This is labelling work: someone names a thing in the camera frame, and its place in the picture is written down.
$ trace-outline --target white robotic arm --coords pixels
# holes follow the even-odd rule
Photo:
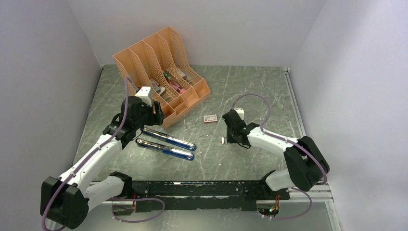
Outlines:
[[[90,183],[97,177],[107,161],[135,139],[138,129],[145,125],[163,123],[164,114],[160,104],[152,101],[151,97],[150,87],[142,87],[135,96],[129,97],[127,107],[126,101],[123,102],[121,113],[113,118],[111,124],[106,127],[89,152],[57,179],[48,177],[43,182],[41,215],[44,214],[48,203],[52,201],[57,188],[65,182],[46,213],[49,227],[57,222],[74,229],[82,223],[86,214],[100,203],[115,196],[130,197],[132,195],[132,178],[119,172],[112,173],[104,181],[94,185],[90,186]]]
[[[309,191],[323,177],[320,168],[310,158],[305,158],[306,154],[294,144],[311,153],[325,173],[330,171],[329,165],[310,137],[289,138],[266,129],[262,131],[255,123],[246,125],[241,108],[234,108],[222,117],[227,125],[227,136],[221,138],[223,144],[238,143],[246,148],[253,146],[285,159],[287,168],[272,171],[264,177],[265,183],[272,191],[290,187]]]

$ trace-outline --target white enclosure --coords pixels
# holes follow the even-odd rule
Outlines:
[[[407,230],[407,15],[406,0],[0,0],[0,230],[40,230],[41,183],[71,166],[100,65],[167,26],[191,64],[290,67],[343,230]]]

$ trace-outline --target table surface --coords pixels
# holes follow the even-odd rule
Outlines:
[[[129,143],[112,158],[95,181],[104,180],[119,171],[133,180],[258,180],[268,172],[285,167],[283,159],[258,148],[244,149],[236,144],[221,145],[226,125],[221,116],[235,99],[246,92],[255,92],[271,103],[272,115],[265,128],[289,137],[300,137],[289,85],[281,68],[253,66],[192,66],[208,83],[211,96],[192,109],[166,131],[153,129],[194,142],[195,159],[187,161]],[[125,97],[123,80],[115,65],[103,68],[84,132],[78,146],[76,163],[98,140],[102,131],[120,112]],[[260,98],[247,96],[236,105],[245,110],[245,122],[260,123],[265,119],[267,106]],[[204,115],[217,115],[216,123],[204,123]],[[150,136],[141,138],[161,142]]]

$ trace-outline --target purple cable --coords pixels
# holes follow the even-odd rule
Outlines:
[[[318,166],[319,170],[320,170],[320,171],[322,172],[322,174],[323,174],[323,182],[322,182],[322,183],[317,183],[317,185],[322,185],[322,184],[327,183],[327,175],[326,175],[326,172],[324,171],[322,165],[317,161],[317,159],[316,159],[308,150],[306,150],[304,147],[302,147],[301,145],[299,145],[299,144],[296,143],[296,142],[293,142],[293,141],[291,141],[291,140],[286,140],[285,138],[282,138],[282,137],[280,137],[280,136],[277,136],[277,135],[271,134],[271,133],[269,133],[269,132],[267,132],[267,131],[264,131],[264,125],[265,125],[265,123],[268,121],[268,119],[269,119],[269,117],[270,117],[270,114],[271,114],[270,103],[269,103],[269,101],[268,101],[265,97],[263,97],[263,96],[261,96],[261,95],[259,95],[259,94],[256,94],[256,93],[243,94],[243,95],[239,96],[239,97],[237,98],[237,100],[235,100],[235,102],[232,104],[231,109],[234,109],[235,104],[238,102],[238,100],[239,100],[240,98],[242,98],[242,97],[244,97],[244,96],[247,96],[247,95],[257,96],[257,97],[261,98],[261,99],[268,105],[268,114],[267,114],[265,120],[264,120],[264,121],[261,123],[261,125],[260,125],[261,131],[262,131],[264,134],[266,134],[266,135],[268,135],[268,136],[270,136],[270,137],[273,137],[273,138],[275,138],[275,139],[278,139],[278,140],[281,140],[281,141],[284,141],[284,142],[289,142],[290,144],[292,144],[292,145],[296,146],[297,148],[299,148],[300,150],[302,150],[310,159],[312,159],[313,162],[315,162],[315,164]],[[309,207],[308,207],[303,213],[298,214],[298,215],[296,215],[296,216],[286,217],[286,218],[272,218],[272,219],[275,219],[275,220],[289,220],[289,219],[294,219],[294,218],[301,217],[301,216],[303,216],[304,214],[306,214],[306,213],[308,213],[308,212],[310,211],[310,209],[312,208],[313,202],[312,202],[312,198],[309,196],[309,194],[307,194],[306,192],[304,192],[304,191],[302,191],[302,190],[300,190],[300,189],[298,189],[298,188],[292,188],[292,189],[294,189],[294,190],[296,190],[296,191],[299,191],[299,192],[301,192],[301,193],[304,193],[304,194],[309,198]]]
[[[154,215],[153,217],[147,218],[147,219],[144,219],[144,220],[122,220],[122,219],[118,218],[117,216],[115,216],[114,206],[112,206],[112,208],[111,208],[111,210],[112,210],[112,216],[113,216],[112,218],[115,219],[115,220],[118,220],[118,221],[120,221],[120,222],[125,222],[125,223],[142,223],[142,222],[145,222],[145,221],[153,220],[153,219],[155,219],[156,217],[160,216],[160,215],[164,212],[165,207],[166,207],[166,206],[165,206],[165,202],[162,201],[162,200],[160,200],[160,199],[158,199],[158,198],[141,198],[141,199],[120,199],[120,198],[111,198],[111,199],[109,199],[108,201],[136,201],[136,202],[137,202],[137,201],[158,201],[158,202],[162,203],[162,205],[163,205],[162,211],[160,211],[158,214]]]
[[[127,108],[127,107],[128,107],[128,103],[127,103],[127,102],[128,102],[128,94],[129,94],[129,92],[128,92],[128,84],[127,84],[128,82],[127,82],[126,80],[129,80],[131,83],[133,83],[132,80],[131,80],[129,77],[127,77],[127,78],[124,79],[124,81],[125,81],[125,89],[126,89],[126,97],[125,97],[125,112],[123,113],[123,118],[126,118],[126,115],[127,115],[127,112],[128,112],[128,108]],[[115,133],[114,133],[111,137],[109,137],[109,139],[107,139],[105,142],[103,142],[103,143],[100,145],[100,147],[104,147],[106,144],[108,144],[110,141],[112,141],[113,138],[119,133],[119,131],[120,131],[121,128],[123,127],[124,123],[125,123],[125,120],[122,119],[122,121],[120,122],[120,125],[119,125],[118,129],[115,131]],[[92,150],[92,152],[90,152],[90,154],[78,165],[78,167],[76,167],[76,168],[74,169],[73,173],[76,174],[76,173],[93,157],[93,155],[95,155],[95,153],[96,153],[98,150],[99,150],[98,148],[95,148],[94,150]],[[62,184],[57,188],[57,190],[55,191],[54,195],[52,195],[50,201],[48,202],[47,206],[45,207],[44,214],[42,215],[42,219],[41,219],[41,226],[42,226],[42,229],[43,229],[44,231],[52,231],[52,230],[49,230],[49,229],[47,228],[47,226],[46,226],[46,219],[47,219],[48,212],[50,211],[52,203],[54,203],[55,199],[57,198],[57,195],[60,193],[60,191],[61,191],[61,189],[63,188],[63,186],[66,185],[67,182],[69,182],[69,180],[71,180],[73,176],[74,176],[73,174],[69,174],[69,175],[68,175],[68,177],[67,177],[67,178],[62,182]],[[63,230],[64,228],[65,228],[65,226],[62,226],[61,228],[59,228],[59,229],[57,229],[57,230],[54,230],[54,231],[61,231],[61,230]]]

